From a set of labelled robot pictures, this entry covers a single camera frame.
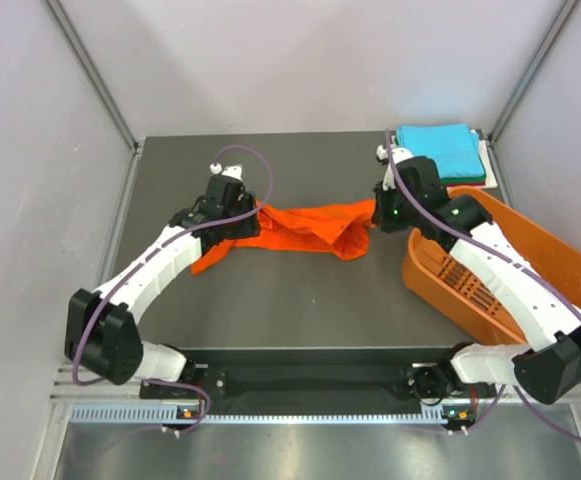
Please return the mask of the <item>orange t shirt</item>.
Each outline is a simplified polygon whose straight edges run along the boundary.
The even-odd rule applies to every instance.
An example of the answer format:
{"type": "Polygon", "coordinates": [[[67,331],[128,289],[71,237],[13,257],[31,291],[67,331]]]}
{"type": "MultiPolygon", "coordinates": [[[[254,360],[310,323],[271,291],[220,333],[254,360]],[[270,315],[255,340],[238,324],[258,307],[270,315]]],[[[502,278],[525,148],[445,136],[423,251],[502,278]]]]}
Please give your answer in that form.
{"type": "Polygon", "coordinates": [[[358,259],[369,250],[375,206],[373,199],[293,209],[267,205],[257,214],[261,227],[258,236],[222,241],[197,260],[191,271],[194,275],[203,273],[235,248],[332,254],[344,261],[358,259]]]}

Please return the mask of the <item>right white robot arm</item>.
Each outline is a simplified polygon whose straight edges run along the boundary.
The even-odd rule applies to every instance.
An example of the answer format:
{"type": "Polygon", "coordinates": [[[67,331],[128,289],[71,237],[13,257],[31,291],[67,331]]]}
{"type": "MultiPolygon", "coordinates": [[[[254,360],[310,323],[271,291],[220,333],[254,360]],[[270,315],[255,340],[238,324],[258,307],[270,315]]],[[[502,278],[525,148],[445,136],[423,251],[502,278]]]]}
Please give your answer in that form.
{"type": "Polygon", "coordinates": [[[581,309],[517,252],[479,200],[448,194],[433,159],[381,147],[377,160],[386,172],[374,187],[374,223],[386,233],[416,228],[436,242],[485,285],[526,338],[523,345],[456,348],[436,372],[439,388],[457,396],[473,383],[510,385],[553,404],[581,383],[581,309]]]}

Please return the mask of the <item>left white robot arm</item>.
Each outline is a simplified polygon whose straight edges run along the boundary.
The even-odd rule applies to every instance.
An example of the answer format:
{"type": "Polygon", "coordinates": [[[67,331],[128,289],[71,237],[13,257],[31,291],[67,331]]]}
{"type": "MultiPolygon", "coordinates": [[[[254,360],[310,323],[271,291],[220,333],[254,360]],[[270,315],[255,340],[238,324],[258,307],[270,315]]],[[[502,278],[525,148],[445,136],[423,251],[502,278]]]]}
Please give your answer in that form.
{"type": "Polygon", "coordinates": [[[121,273],[70,298],[66,357],[75,369],[85,368],[115,385],[156,379],[175,396],[190,394],[197,374],[186,366],[186,356],[174,347],[142,340],[139,322],[168,285],[213,247],[259,232],[255,196],[245,189],[241,166],[213,174],[194,205],[177,212],[121,273]]]}

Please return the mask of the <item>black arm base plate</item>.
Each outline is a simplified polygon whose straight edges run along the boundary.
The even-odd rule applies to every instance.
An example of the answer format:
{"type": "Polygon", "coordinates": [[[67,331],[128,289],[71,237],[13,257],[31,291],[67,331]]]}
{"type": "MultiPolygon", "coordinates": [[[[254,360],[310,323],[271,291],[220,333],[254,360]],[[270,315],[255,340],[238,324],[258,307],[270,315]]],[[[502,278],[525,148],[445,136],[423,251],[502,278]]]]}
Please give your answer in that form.
{"type": "Polygon", "coordinates": [[[187,349],[183,378],[211,398],[211,414],[317,416],[418,413],[493,387],[452,378],[444,347],[187,349]]]}

